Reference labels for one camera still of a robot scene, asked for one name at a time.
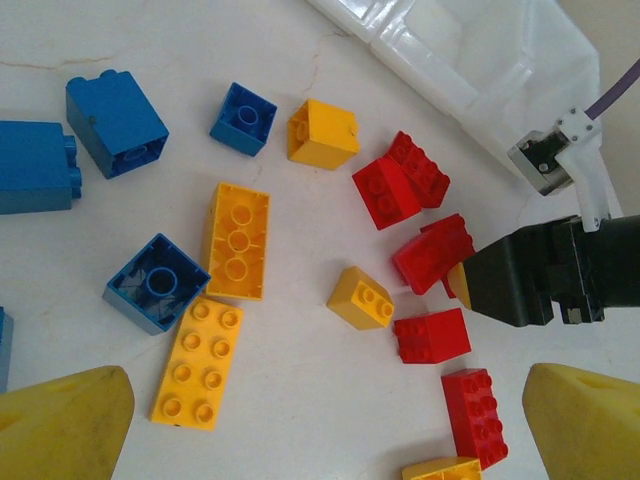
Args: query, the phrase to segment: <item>yellow lego brick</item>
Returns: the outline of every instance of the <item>yellow lego brick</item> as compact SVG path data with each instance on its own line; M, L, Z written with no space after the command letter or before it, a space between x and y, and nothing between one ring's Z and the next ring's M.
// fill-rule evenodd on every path
M640 478L640 384L541 363L522 404L551 480Z
M395 308L389 293L358 267L342 272L327 307L358 330L386 327Z
M402 480L482 480L477 458L439 458L402 470Z
M356 116L317 100L307 100L289 119L288 157L335 170L360 151Z
M202 266L211 296L261 300L270 197L220 183L213 193L202 242Z
M151 421L213 430L244 312L204 297L189 306L151 409Z
M0 395L0 478L109 480L133 404L116 366Z

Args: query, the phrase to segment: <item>blue duplo block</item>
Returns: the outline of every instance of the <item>blue duplo block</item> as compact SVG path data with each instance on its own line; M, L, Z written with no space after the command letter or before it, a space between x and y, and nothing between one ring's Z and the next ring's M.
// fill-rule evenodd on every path
M239 152L255 157L269 138L278 107L232 83L211 135Z
M4 313L4 308L0 307L0 393L7 392L12 339L13 318Z
M0 121L0 214L69 210L82 196L76 152L59 123Z
M169 131L129 72L67 83L67 121L106 178L160 158Z
M157 335L173 326L210 278L159 233L107 283L102 298Z

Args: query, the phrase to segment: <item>lego brick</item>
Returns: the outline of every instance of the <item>lego brick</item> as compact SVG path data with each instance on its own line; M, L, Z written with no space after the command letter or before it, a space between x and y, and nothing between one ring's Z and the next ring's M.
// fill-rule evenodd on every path
M439 458L402 469L402 480L482 480L477 458Z
M360 151L356 116L318 100L307 100L289 119L288 157L335 170Z
M244 312L198 297L182 318L152 422L213 430Z
M462 310L396 320L393 333L404 363L441 363L471 351Z
M202 265L211 275L205 294L262 299L270 201L266 193L218 185L202 242Z
M67 121L105 176L113 178L151 163L169 131L129 72L67 83Z
M420 212L420 202L396 162L387 157L374 160L353 175L353 181L378 230Z
M102 298L144 331L157 335L173 326L209 278L158 233L107 283Z
M13 318L5 313L4 308L0 307L0 393L7 392L12 341Z
M358 267L342 272L327 307L358 330L386 327L395 308L389 293Z
M402 167L423 208L442 205L451 179L413 143L409 135L398 132L385 156L393 158Z
M393 256L400 275L416 295L422 295L456 264L475 253L464 219L451 215L423 227Z
M484 368L459 370L442 377L456 451L463 457L478 458L482 470L503 460L509 452L491 383Z
M277 108L234 82L209 135L245 155L255 157L267 143Z
M0 121L0 214L69 210L82 196L76 151L59 123Z

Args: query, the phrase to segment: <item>marble surface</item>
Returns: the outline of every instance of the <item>marble surface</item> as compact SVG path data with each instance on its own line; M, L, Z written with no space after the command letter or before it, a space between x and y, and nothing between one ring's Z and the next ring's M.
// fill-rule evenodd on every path
M494 377L509 458L485 478L544 478L520 396L529 367L559 362L640 381L637 311L599 325L515 329L467 313L474 350L406 366L391 330L358 332L324 303L355 264L387 286L397 318L457 306L441 285L416 297L390 255L418 227L460 212L476 247L518 226L577 212L575 192L538 196L422 100L361 43L303 0L38 2L0 5L0 118L65 121L75 76L130 70L171 134L162 158L105 180L84 148L73 210L0 217L0 305L16 322L9 388L122 365L136 409L114 479L400 478L402 467L455 449L440 375L463 366ZM231 82L278 106L255 159L208 131ZM307 97L357 114L361 153L335 172L286 159L286 121ZM351 174L397 130L452 179L442 208L382 232ZM245 323L213 433L147 420L173 332L151 337L101 298L105 283L157 232L198 257L219 181L271 193L265 299Z

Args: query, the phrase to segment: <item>red duplo block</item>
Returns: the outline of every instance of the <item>red duplo block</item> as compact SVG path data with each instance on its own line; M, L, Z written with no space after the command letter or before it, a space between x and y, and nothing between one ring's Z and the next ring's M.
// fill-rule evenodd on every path
M400 131L385 156L393 158L409 178L411 188L423 208L442 205L451 179L438 169L411 137Z
M498 402L491 392L491 383L484 368L460 370L442 377L458 456L480 459L482 470L509 453L502 438Z
M441 363L471 351L462 310L396 320L398 355L404 363Z
M458 263L475 253L473 239L464 219L458 215L439 220L420 229L398 250L392 261L416 295L426 293Z
M409 180L391 158L374 160L353 175L353 181L378 230L420 212Z

